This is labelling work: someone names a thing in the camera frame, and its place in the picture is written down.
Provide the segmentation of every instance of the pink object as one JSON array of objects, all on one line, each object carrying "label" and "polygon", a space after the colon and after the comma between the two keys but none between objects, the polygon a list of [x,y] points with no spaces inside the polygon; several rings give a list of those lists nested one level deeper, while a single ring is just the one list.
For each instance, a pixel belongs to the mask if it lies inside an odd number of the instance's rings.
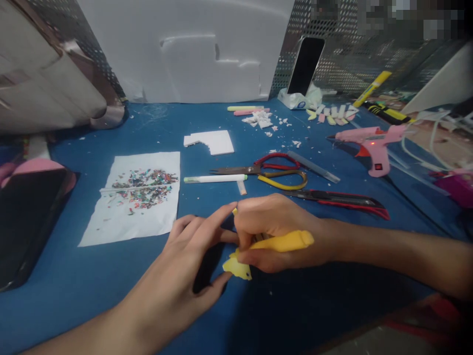
[{"label": "pink object", "polygon": [[[12,175],[38,172],[38,171],[46,171],[46,170],[56,170],[56,169],[63,169],[63,168],[64,167],[61,164],[56,163],[52,160],[36,158],[36,159],[28,160],[24,162],[23,164],[19,165],[18,168],[16,168],[13,171]],[[5,185],[8,183],[9,180],[10,178],[7,177],[1,182],[2,188],[5,187]],[[72,174],[68,188],[66,189],[66,193],[68,193],[74,188],[76,182],[77,182],[77,179],[75,177],[75,174]]]},{"label": "pink object", "polygon": [[434,184],[450,192],[450,197],[460,207],[473,208],[473,175],[471,172],[444,177],[435,181]]},{"label": "pink object", "polygon": [[253,110],[241,110],[241,111],[235,111],[233,114],[235,116],[247,116],[253,114],[253,112],[258,112],[258,111],[264,111],[264,112],[269,112],[269,108],[258,108],[258,109],[253,109]]},{"label": "pink object", "polygon": [[15,171],[16,167],[18,165],[16,165],[15,163],[5,163],[3,164],[1,167],[0,167],[0,183],[8,178],[8,176],[10,176],[12,174],[12,172]]},{"label": "pink object", "polygon": [[361,145],[360,152],[356,156],[370,156],[372,167],[368,173],[374,178],[379,178],[391,170],[387,144],[399,142],[404,132],[405,126],[391,126],[386,132],[379,127],[359,128],[338,132],[335,139]]}]

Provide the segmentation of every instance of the black phone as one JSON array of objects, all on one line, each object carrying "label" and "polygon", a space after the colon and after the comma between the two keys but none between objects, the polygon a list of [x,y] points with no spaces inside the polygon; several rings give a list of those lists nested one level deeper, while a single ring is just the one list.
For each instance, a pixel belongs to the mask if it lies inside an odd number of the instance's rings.
[{"label": "black phone", "polygon": [[13,175],[0,190],[0,292],[23,285],[61,210],[72,172]]},{"label": "black phone", "polygon": [[304,37],[300,41],[299,50],[287,88],[288,94],[307,94],[310,82],[324,50],[325,40],[314,37]]}]

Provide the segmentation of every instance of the perforated metal sheet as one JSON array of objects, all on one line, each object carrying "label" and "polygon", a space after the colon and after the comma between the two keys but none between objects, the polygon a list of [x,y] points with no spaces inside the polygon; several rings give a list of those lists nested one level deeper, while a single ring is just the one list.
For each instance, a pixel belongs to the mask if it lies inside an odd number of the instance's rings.
[{"label": "perforated metal sheet", "polygon": [[[76,0],[28,1],[59,38],[77,40],[84,53],[96,62],[118,95],[123,97],[123,90]],[[424,40],[422,34],[418,35],[419,31],[415,30],[414,21],[393,22],[383,13],[377,18],[383,30],[367,31],[363,25],[359,28],[358,3],[365,1],[295,0],[270,97],[287,87],[296,60],[296,45],[301,36],[315,36],[326,41],[313,78],[315,84],[354,95],[363,92],[383,70],[394,73],[383,89],[403,86],[407,90],[418,90],[458,47],[451,41]]]},{"label": "perforated metal sheet", "polygon": [[82,51],[95,61],[118,96],[125,96],[115,73],[108,65],[99,42],[75,0],[28,0],[28,2],[43,21],[56,32],[59,39],[75,39]]}]

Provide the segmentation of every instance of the white paper sheet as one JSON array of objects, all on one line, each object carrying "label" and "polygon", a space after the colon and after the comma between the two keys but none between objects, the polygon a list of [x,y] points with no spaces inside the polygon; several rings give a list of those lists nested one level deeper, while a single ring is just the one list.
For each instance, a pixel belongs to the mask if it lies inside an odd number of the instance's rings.
[{"label": "white paper sheet", "polygon": [[131,102],[204,103],[268,99],[294,0],[78,3]]},{"label": "white paper sheet", "polygon": [[123,198],[117,192],[103,192],[95,205],[95,211],[82,236],[79,247],[112,243],[132,238],[149,237],[171,231],[176,219],[180,185],[180,152],[117,156],[110,169],[106,189],[116,182],[127,182],[135,170],[163,170],[175,174],[173,182],[162,203],[147,208],[136,208],[136,202]]}]

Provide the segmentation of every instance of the pink glue gun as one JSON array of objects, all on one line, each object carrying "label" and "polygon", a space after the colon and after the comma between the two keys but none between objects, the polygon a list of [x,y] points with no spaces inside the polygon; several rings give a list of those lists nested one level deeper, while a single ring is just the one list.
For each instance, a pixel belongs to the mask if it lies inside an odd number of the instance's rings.
[{"label": "pink glue gun", "polygon": [[403,138],[404,132],[405,126],[391,126],[386,132],[380,130],[379,127],[369,127],[338,132],[331,138],[361,145],[356,156],[370,156],[372,167],[368,173],[374,178],[379,178],[391,170],[387,144],[399,142]]}]

